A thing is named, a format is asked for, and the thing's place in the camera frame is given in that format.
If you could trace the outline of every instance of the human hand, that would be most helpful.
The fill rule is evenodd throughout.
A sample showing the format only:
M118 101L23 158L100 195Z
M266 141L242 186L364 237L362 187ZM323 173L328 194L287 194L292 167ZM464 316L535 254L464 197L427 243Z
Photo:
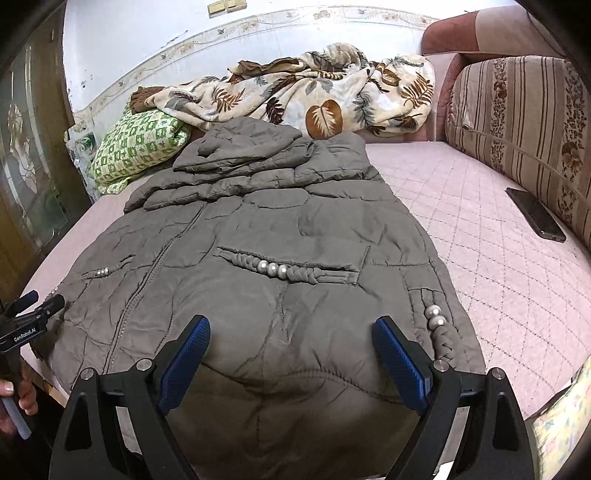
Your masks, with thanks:
M37 391L30 380L22 380L18 384L17 394L19 397L18 406L29 416L36 414L39 410ZM13 395L14 385L11 382L0 380L0 397L12 397ZM17 433L17 428L2 403L0 403L0 430L9 435Z

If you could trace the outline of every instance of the metal screw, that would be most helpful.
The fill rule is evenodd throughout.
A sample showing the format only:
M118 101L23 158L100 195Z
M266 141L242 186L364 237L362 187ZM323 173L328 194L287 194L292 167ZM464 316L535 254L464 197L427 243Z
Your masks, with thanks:
M145 372L147 369L149 369L152 366L152 360L150 360L149 358L142 358L137 364L136 364L136 368L142 372Z
M449 364L445 360L435 360L433 366L435 370L439 370L440 372L447 372L449 370Z
M89 378L92 378L92 375L95 374L95 371L91 368L85 368L82 373L80 374L80 378L82 380L88 380Z
M499 367L491 368L491 374L497 380L503 380L505 378L505 372L501 370Z

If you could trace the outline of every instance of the floral blanket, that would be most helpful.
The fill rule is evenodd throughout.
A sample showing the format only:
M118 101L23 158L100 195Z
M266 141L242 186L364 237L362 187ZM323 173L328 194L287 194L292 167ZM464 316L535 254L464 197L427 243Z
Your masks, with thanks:
M145 100L207 131L240 116L287 124L312 138L367 129L389 137L417 130L431 109L435 74L418 55L368 61L353 45L261 65L240 61L222 79L205 76Z

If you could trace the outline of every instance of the black gripper frame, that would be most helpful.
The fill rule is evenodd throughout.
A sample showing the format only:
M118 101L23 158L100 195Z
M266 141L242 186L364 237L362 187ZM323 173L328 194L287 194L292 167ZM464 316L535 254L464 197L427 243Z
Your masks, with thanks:
M209 338L209 322L195 316L153 361L106 375L82 369L57 432L49 479L199 480L164 416L180 404ZM125 447L117 407L128 409L141 455Z
M39 305L33 312L18 316L39 300L35 290L14 301L0 315L0 355L16 352L19 348L43 335L47 321L65 304L64 297L55 295Z
M380 320L432 385L427 392L428 407L386 480L432 479L459 407L469 407L469 414L450 480L533 480L525 423L503 370L493 368L479 375L458 372L447 367L447 362L435 364L390 317L379 319L374 329L379 328Z

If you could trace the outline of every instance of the green patterned pillow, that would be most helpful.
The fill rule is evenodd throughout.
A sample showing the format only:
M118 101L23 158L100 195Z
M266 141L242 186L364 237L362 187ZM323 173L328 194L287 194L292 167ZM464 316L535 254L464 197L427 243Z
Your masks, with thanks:
M92 161L92 176L101 193L119 193L146 168L178 152L190 128L158 109L133 115L126 107L121 119L101 142Z

